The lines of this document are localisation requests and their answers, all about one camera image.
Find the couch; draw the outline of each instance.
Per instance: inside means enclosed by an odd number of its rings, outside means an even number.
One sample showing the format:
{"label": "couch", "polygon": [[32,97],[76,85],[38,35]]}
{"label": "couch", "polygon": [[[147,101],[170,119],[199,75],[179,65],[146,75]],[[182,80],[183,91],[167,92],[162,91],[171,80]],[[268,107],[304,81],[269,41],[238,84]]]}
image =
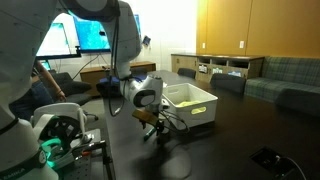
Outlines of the couch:
{"label": "couch", "polygon": [[274,102],[284,89],[320,93],[320,59],[265,57],[260,77],[247,79],[245,94]]}

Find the desk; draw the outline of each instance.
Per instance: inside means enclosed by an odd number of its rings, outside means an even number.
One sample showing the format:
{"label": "desk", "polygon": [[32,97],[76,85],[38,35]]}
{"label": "desk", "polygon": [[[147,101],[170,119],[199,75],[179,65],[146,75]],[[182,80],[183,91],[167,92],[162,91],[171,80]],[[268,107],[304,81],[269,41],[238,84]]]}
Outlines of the desk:
{"label": "desk", "polygon": [[[292,158],[308,179],[320,179],[319,119],[280,111],[271,103],[212,89],[207,83],[175,73],[152,73],[160,75],[168,85],[188,82],[217,96],[215,121],[193,127],[187,135],[172,135],[169,142],[159,146],[155,135],[143,141],[151,127],[143,130],[139,121],[131,117],[135,109],[131,103],[126,102],[122,112],[111,117],[105,100],[117,180],[158,180],[183,173],[188,180],[270,180],[271,174],[250,158],[264,146]],[[113,99],[112,103],[115,109],[121,100]],[[183,159],[174,162],[172,158],[177,154],[182,154]],[[191,171],[184,172],[189,166]]]}
{"label": "desk", "polygon": [[[156,64],[149,61],[133,62],[130,63],[130,67],[145,67],[148,72],[156,70]],[[88,94],[91,96],[100,96],[96,84],[99,83],[100,79],[106,77],[102,67],[84,68],[80,71],[80,77],[81,81],[90,83],[92,86],[92,89],[87,92]]]}

